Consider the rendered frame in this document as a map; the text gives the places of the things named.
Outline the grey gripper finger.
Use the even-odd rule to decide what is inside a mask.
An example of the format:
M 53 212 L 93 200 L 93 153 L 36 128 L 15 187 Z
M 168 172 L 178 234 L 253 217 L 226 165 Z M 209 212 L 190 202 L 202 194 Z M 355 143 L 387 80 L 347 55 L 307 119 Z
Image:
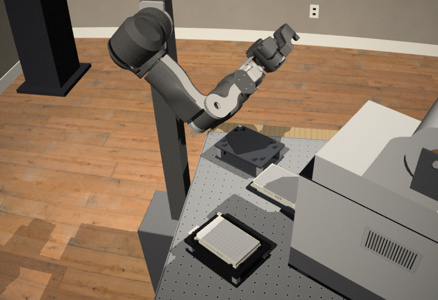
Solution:
M 273 34 L 274 38 L 278 41 L 277 46 L 278 46 L 279 48 L 281 47 L 282 44 L 284 44 L 284 42 L 283 42 L 283 40 L 282 40 L 282 38 L 281 38 L 281 36 L 280 36 L 280 34 L 279 34 L 279 32 L 280 32 L 280 30 L 283 28 L 283 26 L 284 26 L 284 24 L 283 24 L 278 30 L 276 30 L 276 31 L 274 32 L 274 34 Z
M 283 28 L 279 32 L 284 44 L 278 49 L 278 51 L 283 55 L 282 59 L 274 66 L 276 68 L 292 51 L 294 48 L 291 39 L 294 38 L 298 40 L 300 37 L 293 31 L 293 29 L 288 25 L 284 24 Z

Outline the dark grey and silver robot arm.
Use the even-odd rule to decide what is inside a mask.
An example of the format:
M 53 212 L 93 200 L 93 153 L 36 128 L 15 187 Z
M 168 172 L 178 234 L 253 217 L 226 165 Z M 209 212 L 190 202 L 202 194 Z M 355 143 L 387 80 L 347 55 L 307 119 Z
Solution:
M 266 75 L 252 61 L 244 70 L 223 78 L 208 95 L 200 93 L 184 69 L 166 54 L 173 28 L 162 1 L 141 1 L 108 40 L 113 62 L 144 79 L 163 97 L 171 110 L 196 133 L 204 133 L 233 117 Z

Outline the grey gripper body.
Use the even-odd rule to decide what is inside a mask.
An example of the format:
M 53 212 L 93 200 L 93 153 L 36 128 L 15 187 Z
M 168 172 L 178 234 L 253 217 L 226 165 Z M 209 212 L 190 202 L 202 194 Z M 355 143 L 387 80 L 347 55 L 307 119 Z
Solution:
M 284 59 L 276 68 L 274 66 L 282 59 L 283 55 L 278 51 L 278 41 L 271 36 L 262 40 L 261 38 L 254 42 L 246 51 L 247 59 L 238 70 L 244 70 L 252 59 L 257 65 L 260 65 L 267 73 L 276 71 L 286 59 Z

